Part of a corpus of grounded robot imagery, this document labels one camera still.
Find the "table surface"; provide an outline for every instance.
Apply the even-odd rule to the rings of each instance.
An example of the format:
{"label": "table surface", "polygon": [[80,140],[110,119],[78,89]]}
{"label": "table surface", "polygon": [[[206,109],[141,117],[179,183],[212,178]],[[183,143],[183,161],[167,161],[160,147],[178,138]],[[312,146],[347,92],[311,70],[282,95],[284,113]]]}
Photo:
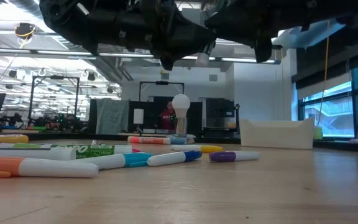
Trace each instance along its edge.
{"label": "table surface", "polygon": [[94,179],[0,179],[0,223],[358,223],[358,153],[223,146],[262,156],[212,163],[204,154],[186,164],[104,170]]}

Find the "person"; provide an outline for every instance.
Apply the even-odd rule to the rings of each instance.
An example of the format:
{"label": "person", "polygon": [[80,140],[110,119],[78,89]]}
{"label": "person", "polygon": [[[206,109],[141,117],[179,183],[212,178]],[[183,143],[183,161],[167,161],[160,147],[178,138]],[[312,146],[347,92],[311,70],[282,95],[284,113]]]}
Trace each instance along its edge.
{"label": "person", "polygon": [[161,128],[166,130],[175,129],[175,110],[173,109],[172,102],[169,101],[167,108],[160,114]]}

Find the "glass window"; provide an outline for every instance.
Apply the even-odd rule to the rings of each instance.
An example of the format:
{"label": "glass window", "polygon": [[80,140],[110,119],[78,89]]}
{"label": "glass window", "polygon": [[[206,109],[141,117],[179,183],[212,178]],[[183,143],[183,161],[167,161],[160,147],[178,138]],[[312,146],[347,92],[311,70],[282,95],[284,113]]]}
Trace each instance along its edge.
{"label": "glass window", "polygon": [[[332,95],[335,95],[335,94],[338,94],[338,93],[345,93],[347,91],[351,91],[352,90],[352,82],[345,82],[343,84],[340,84],[338,86],[335,86],[335,87],[332,87],[328,90],[324,90],[324,97],[326,96],[332,96]],[[323,97],[323,92],[319,92],[319,93],[316,93],[314,95],[311,95],[311,96],[308,96],[306,98],[303,99],[304,102],[307,102],[307,101],[311,101],[311,100],[315,100],[315,99],[318,99],[318,98],[321,98]]]}
{"label": "glass window", "polygon": [[[318,123],[321,103],[305,106],[305,118],[314,117]],[[323,102],[321,121],[324,137],[354,137],[353,102],[351,97]]]}

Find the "purple marker cap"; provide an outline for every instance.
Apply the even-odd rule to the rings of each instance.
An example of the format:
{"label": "purple marker cap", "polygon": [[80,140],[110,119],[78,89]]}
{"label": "purple marker cap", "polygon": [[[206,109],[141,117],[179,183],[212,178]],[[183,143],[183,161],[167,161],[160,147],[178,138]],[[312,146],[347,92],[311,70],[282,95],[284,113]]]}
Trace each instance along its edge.
{"label": "purple marker cap", "polygon": [[210,161],[216,162],[234,162],[236,160],[235,152],[213,152],[209,154]]}

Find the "red shirt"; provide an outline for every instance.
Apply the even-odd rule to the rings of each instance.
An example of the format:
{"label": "red shirt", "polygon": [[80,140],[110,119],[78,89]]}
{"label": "red shirt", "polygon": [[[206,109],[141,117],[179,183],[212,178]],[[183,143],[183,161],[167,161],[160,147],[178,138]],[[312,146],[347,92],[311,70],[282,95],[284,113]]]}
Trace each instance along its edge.
{"label": "red shirt", "polygon": [[172,121],[172,116],[175,115],[175,111],[174,110],[168,110],[165,109],[161,114],[161,124],[162,124],[162,129],[166,129],[166,130],[174,130],[175,129],[175,122]]}

